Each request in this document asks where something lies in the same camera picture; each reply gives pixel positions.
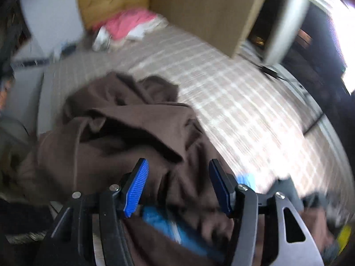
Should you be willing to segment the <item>pink plaid blanket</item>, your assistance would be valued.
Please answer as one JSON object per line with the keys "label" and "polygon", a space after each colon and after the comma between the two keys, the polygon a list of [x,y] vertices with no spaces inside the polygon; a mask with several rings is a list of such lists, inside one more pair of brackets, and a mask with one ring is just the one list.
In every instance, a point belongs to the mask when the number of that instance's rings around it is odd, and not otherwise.
{"label": "pink plaid blanket", "polygon": [[229,58],[177,27],[152,32],[117,50],[80,46],[45,68],[37,132],[53,129],[66,98],[109,71],[140,80],[160,76],[179,87],[211,142],[236,174],[254,178],[266,191],[277,178],[291,177],[299,196],[333,193],[354,213],[354,178],[344,148],[324,119],[303,130],[316,114],[311,99],[287,84],[269,80],[247,60]]}

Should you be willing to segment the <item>white window frame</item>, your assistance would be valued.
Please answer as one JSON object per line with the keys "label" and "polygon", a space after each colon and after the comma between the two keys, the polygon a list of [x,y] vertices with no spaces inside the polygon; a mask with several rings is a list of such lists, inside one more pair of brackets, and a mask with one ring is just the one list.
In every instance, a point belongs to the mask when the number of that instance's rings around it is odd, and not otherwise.
{"label": "white window frame", "polygon": [[308,12],[309,0],[282,0],[277,18],[266,41],[262,61],[273,66],[281,63],[292,46]]}

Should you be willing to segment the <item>black power adapter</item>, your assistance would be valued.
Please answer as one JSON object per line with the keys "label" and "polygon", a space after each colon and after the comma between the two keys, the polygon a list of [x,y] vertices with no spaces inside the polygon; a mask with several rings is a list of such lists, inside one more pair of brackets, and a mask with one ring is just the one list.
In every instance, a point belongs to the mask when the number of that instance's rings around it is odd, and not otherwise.
{"label": "black power adapter", "polygon": [[272,69],[270,69],[270,68],[268,68],[266,66],[260,66],[259,69],[260,69],[260,71],[263,74],[269,75],[269,76],[271,76],[272,78],[275,78],[275,79],[279,78],[279,76],[277,75],[277,73],[274,70],[272,70]]}

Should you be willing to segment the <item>brown sweatshirt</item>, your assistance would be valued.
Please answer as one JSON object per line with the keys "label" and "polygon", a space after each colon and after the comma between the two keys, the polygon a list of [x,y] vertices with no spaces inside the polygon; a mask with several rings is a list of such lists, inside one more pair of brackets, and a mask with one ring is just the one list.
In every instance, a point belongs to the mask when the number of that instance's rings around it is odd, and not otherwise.
{"label": "brown sweatshirt", "polygon": [[[62,125],[41,135],[22,162],[18,182],[28,201],[58,201],[72,193],[102,193],[131,172],[139,158],[149,174],[136,211],[123,219],[133,265],[225,265],[191,253],[141,217],[143,206],[210,204],[209,162],[231,169],[202,129],[197,115],[176,101],[175,85],[152,76],[141,81],[108,73],[72,94]],[[254,260],[261,263],[265,217],[259,215]],[[44,264],[44,240],[28,253]]]}

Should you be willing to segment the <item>pink folded garment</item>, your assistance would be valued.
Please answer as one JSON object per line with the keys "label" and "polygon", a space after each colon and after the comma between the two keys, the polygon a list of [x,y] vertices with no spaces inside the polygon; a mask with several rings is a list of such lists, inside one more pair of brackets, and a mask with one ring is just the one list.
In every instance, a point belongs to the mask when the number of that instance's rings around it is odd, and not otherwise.
{"label": "pink folded garment", "polygon": [[156,17],[156,13],[145,8],[131,8],[117,13],[104,22],[103,26],[114,40],[121,40],[136,26],[150,22]]}

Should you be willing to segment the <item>dark grey garment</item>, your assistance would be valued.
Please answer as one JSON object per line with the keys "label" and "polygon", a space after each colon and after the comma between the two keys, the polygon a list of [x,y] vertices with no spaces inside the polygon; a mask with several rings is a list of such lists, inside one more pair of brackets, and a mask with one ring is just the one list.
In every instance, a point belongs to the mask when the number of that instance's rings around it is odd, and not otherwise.
{"label": "dark grey garment", "polygon": [[268,195],[282,192],[293,204],[311,233],[325,263],[333,261],[340,250],[336,237],[348,222],[349,212],[335,192],[312,192],[299,197],[291,178],[275,180]]}

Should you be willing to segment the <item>blue satin jacket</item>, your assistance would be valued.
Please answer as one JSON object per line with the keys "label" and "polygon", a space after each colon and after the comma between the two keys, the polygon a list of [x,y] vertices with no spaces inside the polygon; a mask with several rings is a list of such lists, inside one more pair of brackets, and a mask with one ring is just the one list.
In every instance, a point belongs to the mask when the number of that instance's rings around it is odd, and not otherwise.
{"label": "blue satin jacket", "polygon": [[210,204],[201,200],[186,207],[147,205],[141,209],[142,219],[155,230],[191,253],[214,262],[223,262],[237,221],[229,218],[212,187]]}

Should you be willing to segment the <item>white folded cloth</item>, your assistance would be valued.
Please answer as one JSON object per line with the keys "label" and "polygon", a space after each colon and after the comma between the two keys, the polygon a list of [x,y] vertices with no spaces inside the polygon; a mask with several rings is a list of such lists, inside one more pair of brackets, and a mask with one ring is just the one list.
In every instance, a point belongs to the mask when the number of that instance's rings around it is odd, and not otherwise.
{"label": "white folded cloth", "polygon": [[99,28],[91,48],[95,52],[116,51],[130,42],[142,41],[147,34],[164,29],[168,24],[168,20],[160,15],[148,22],[128,27],[122,22],[107,22]]}

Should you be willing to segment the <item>light wooden cabinet panel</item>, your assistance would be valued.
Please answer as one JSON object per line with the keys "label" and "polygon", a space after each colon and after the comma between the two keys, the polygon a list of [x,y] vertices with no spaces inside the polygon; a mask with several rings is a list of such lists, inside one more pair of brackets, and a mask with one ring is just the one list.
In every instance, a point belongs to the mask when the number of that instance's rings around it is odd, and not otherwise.
{"label": "light wooden cabinet panel", "polygon": [[265,0],[151,0],[150,7],[229,57],[239,53]]}

